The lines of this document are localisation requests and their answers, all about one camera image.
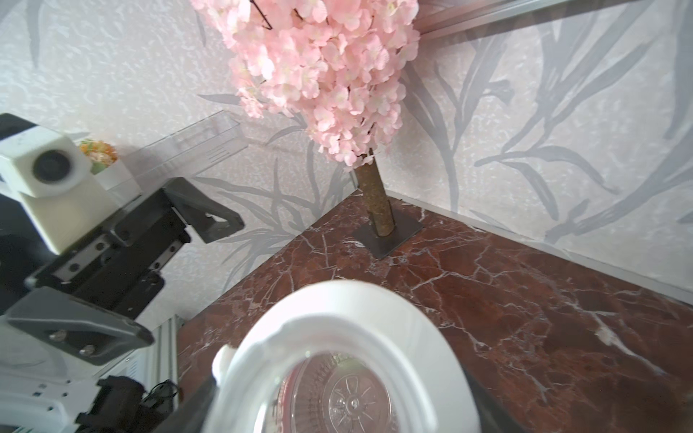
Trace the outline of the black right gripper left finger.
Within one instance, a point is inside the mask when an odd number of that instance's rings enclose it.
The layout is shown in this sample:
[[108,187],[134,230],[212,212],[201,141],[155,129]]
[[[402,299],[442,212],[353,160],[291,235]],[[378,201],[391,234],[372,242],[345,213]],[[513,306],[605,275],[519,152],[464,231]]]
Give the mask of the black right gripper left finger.
[[159,424],[153,433],[201,433],[216,393],[216,380],[209,376],[196,393]]

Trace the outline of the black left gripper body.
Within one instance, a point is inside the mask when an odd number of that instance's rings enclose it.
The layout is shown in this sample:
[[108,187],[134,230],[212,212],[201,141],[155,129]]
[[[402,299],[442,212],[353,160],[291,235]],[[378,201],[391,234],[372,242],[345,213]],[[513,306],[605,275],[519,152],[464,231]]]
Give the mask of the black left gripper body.
[[107,218],[25,285],[137,319],[164,287],[162,268],[187,243],[186,223],[160,189]]

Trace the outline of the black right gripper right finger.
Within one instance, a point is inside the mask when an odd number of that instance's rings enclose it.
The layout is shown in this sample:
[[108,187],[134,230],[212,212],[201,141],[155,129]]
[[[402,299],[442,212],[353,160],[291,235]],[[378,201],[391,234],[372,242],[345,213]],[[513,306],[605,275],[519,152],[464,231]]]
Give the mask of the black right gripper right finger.
[[525,428],[471,373],[465,373],[465,376],[478,410],[483,433],[526,433]]

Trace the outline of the white labelled plastic bottle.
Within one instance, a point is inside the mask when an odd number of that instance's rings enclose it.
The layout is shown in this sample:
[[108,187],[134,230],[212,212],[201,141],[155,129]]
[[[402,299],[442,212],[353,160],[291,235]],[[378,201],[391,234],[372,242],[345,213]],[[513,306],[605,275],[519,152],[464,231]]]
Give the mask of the white labelled plastic bottle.
[[400,295],[335,280],[275,304],[213,362],[207,432],[478,432],[467,378]]

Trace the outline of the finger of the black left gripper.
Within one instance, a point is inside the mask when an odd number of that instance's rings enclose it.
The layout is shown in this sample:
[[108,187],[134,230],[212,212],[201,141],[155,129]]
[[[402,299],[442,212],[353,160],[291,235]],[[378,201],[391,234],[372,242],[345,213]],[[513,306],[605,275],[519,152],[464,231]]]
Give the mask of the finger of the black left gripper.
[[186,224],[206,244],[232,236],[245,228],[240,214],[212,200],[185,178],[169,180],[162,191]]
[[51,288],[28,293],[5,317],[11,327],[94,366],[154,343],[135,321]]

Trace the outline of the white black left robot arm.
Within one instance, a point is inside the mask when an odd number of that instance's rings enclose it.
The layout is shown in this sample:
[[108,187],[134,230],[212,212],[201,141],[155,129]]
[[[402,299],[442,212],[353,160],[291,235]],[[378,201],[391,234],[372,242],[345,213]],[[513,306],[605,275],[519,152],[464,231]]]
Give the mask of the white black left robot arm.
[[162,268],[196,232],[206,243],[244,221],[183,178],[120,207],[88,177],[66,191],[17,195],[3,215],[1,422],[38,432],[150,432],[175,395],[147,396],[108,368],[153,344],[138,317]]

